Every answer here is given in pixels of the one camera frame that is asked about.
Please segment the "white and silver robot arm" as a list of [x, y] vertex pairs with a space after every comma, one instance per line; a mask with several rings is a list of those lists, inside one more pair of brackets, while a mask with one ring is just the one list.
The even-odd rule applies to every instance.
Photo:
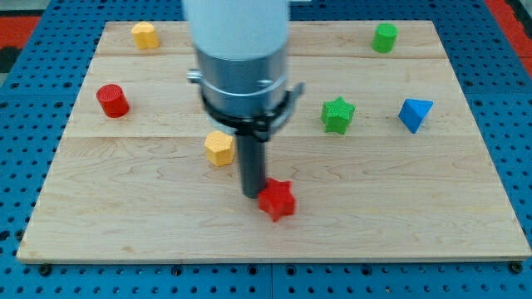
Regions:
[[184, 14], [198, 68], [189, 73], [199, 84], [206, 113], [233, 125], [265, 118], [286, 121], [288, 99], [287, 0], [185, 0]]

